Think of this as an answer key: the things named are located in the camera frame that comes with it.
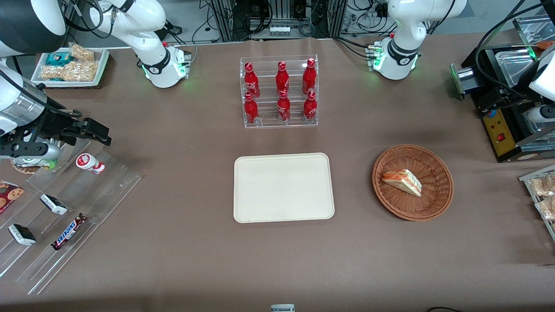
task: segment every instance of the brown tablecloth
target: brown tablecloth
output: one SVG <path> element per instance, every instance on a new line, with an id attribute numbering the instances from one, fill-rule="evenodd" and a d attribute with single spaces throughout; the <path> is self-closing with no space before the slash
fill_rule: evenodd
<path id="1" fill-rule="evenodd" d="M 106 151 L 143 179 L 41 295 L 0 279 L 0 303 L 16 304 L 0 310 L 552 311 L 555 271 L 542 265 L 555 263 L 553 243 L 517 178 L 553 162 L 495 162 L 449 71 L 479 38 L 427 38 L 401 81 L 332 40 L 202 46 L 190 79 L 169 89 L 130 49 L 110 51 L 103 89 L 48 94 L 108 126 Z M 313 53 L 320 125 L 244 129 L 239 58 Z M 372 190 L 374 160 L 401 143 L 434 151 L 453 175 L 451 207 L 431 222 L 395 217 Z M 333 218 L 234 220 L 237 157 L 311 152 L 330 158 Z M 3 179 L 26 178 L 1 166 Z"/>

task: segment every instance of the wicker basket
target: wicker basket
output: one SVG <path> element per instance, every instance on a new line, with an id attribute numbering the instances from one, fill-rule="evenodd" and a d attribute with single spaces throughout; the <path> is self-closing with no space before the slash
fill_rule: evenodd
<path id="1" fill-rule="evenodd" d="M 422 183 L 422 197 L 405 193 L 384 183 L 384 173 L 410 170 Z M 372 184 L 384 206 L 400 218 L 427 221 L 447 210 L 453 199 L 453 177 L 445 163 L 418 145 L 403 144 L 383 152 L 372 170 Z"/>

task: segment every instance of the white plate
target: white plate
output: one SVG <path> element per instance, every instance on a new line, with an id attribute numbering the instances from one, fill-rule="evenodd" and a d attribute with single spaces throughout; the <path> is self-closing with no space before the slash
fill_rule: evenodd
<path id="1" fill-rule="evenodd" d="M 239 223 L 333 217 L 330 160 L 324 153 L 239 157 L 233 217 Z"/>
<path id="2" fill-rule="evenodd" d="M 110 52 L 103 48 L 87 48 L 94 52 L 94 60 L 98 62 L 98 69 L 96 75 L 94 75 L 93 81 L 56 81 L 56 80 L 45 80 L 41 78 L 42 67 L 46 64 L 46 59 L 50 53 L 43 53 L 38 61 L 37 67 L 31 81 L 34 84 L 44 83 L 50 88 L 74 88 L 74 87 L 94 87 L 100 83 L 102 74 L 104 73 L 104 68 L 108 63 L 108 57 Z M 56 52 L 68 52 L 69 48 L 59 48 Z"/>

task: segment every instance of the acrylic bottle rack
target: acrylic bottle rack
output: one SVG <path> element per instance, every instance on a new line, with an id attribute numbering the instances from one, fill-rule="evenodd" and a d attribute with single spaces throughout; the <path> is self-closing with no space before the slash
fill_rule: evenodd
<path id="1" fill-rule="evenodd" d="M 318 55 L 301 55 L 301 56 L 270 56 L 270 57 L 242 57 L 239 65 L 239 82 L 241 86 L 241 102 L 243 107 L 243 123 L 245 128 L 263 128 L 263 127 L 290 127 L 290 126 L 316 126 L 318 125 L 318 112 L 312 123 L 303 120 L 303 108 L 306 95 L 302 93 L 302 74 L 306 68 L 306 61 L 309 58 L 316 60 L 316 72 L 318 72 Z M 276 90 L 276 74 L 278 73 L 278 62 L 284 61 L 287 65 L 289 73 L 289 101 L 291 102 L 291 118 L 287 122 L 278 119 L 278 95 Z M 260 122 L 258 124 L 250 124 L 247 122 L 245 114 L 245 64 L 252 63 L 253 69 L 258 76 L 260 84 L 260 98 L 256 100 L 258 105 L 258 114 Z M 320 106 L 320 97 L 318 89 L 319 76 L 316 76 L 316 101 Z"/>

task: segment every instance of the coca-cola bottle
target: coca-cola bottle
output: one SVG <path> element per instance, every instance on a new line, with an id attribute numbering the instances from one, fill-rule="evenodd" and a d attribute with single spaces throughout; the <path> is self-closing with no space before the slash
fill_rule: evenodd
<path id="1" fill-rule="evenodd" d="M 316 64 L 316 60 L 313 58 L 309 58 L 306 61 L 306 69 L 304 74 L 302 74 L 302 93 L 306 94 L 308 91 L 314 91 L 314 86 L 316 86 L 316 68 L 314 65 Z"/>
<path id="2" fill-rule="evenodd" d="M 277 63 L 276 92 L 278 95 L 281 90 L 289 91 L 289 74 L 285 67 L 284 61 L 279 61 Z"/>
<path id="3" fill-rule="evenodd" d="M 245 114 L 248 123 L 258 124 L 260 122 L 258 105 L 256 105 L 256 102 L 253 100 L 253 95 L 251 93 L 245 94 Z"/>
<path id="4" fill-rule="evenodd" d="M 260 86 L 258 85 L 258 76 L 253 70 L 252 63 L 245 64 L 245 86 L 247 92 L 252 93 L 257 99 L 260 97 Z"/>
<path id="5" fill-rule="evenodd" d="M 288 94 L 287 90 L 281 90 L 277 100 L 277 118 L 282 122 L 288 122 L 291 117 L 291 102 L 287 98 Z"/>
<path id="6" fill-rule="evenodd" d="M 302 110 L 302 118 L 306 123 L 313 123 L 314 120 L 316 120 L 316 110 L 318 108 L 316 93 L 314 91 L 309 91 L 306 96 L 307 99 L 304 109 Z"/>

